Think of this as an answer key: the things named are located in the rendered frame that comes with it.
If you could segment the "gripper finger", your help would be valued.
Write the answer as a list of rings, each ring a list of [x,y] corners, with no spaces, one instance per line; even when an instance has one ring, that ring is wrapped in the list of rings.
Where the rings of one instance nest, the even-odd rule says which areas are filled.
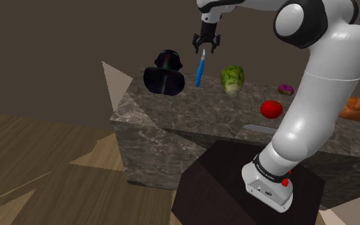
[[[209,41],[210,41],[210,43],[211,43],[210,53],[213,54],[214,51],[215,51],[215,49],[216,49],[218,46],[220,46],[221,35],[220,35],[220,34],[210,35]]]
[[[203,45],[204,43],[205,43],[205,36],[194,33],[194,36],[192,38],[192,45],[195,49],[196,54],[199,52],[200,46]]]

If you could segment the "green lettuce head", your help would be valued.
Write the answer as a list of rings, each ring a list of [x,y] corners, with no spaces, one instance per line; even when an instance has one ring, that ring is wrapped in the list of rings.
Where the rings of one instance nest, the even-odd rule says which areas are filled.
[[[244,85],[243,68],[237,65],[226,66],[220,74],[220,81],[224,92],[228,96],[237,96]]]

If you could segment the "black rounded vase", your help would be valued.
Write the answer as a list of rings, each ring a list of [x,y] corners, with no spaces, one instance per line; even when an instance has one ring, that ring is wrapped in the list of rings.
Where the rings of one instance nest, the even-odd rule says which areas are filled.
[[[154,61],[155,67],[144,70],[143,81],[149,92],[175,96],[185,87],[185,77],[179,72],[183,67],[173,50],[162,51]]]

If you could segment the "pink frosted donut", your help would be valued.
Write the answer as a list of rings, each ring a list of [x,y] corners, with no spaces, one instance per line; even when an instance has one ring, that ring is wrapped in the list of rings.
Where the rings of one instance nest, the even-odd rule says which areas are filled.
[[[278,86],[278,92],[282,95],[291,96],[294,93],[294,89],[287,84],[281,84]]]

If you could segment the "red tomato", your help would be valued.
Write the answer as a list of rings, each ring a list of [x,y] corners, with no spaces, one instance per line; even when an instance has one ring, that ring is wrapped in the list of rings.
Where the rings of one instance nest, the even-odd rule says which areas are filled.
[[[267,100],[260,106],[260,113],[268,119],[275,119],[283,113],[283,106],[275,100]]]

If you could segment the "grey knife blade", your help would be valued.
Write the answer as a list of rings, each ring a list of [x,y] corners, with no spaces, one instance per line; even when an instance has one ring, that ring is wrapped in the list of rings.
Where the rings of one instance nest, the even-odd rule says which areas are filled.
[[[254,130],[257,132],[263,132],[265,134],[275,134],[277,131],[276,128],[263,127],[259,125],[244,125],[244,128],[248,130]]]

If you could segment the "dark robot stand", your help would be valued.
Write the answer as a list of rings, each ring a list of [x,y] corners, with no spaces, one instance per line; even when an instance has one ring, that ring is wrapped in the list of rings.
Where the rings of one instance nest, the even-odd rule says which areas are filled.
[[[180,179],[171,211],[182,225],[315,225],[325,181],[302,165],[291,171],[293,201],[279,213],[246,191],[243,165],[263,145],[216,141]]]

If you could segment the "brown bread loaf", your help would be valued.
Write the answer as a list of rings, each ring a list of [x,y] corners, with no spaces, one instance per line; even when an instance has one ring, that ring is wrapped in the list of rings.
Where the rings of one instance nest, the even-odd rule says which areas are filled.
[[[339,116],[346,120],[360,121],[360,98],[349,97]]]

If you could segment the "blue handled knife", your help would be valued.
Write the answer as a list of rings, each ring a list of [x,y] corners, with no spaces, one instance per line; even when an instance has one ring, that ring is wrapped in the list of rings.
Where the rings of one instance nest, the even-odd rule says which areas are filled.
[[[195,86],[196,87],[199,87],[200,83],[201,83],[201,77],[203,75],[204,62],[205,62],[205,49],[203,49],[200,64],[199,64],[197,72],[196,72],[196,77],[195,77]]]

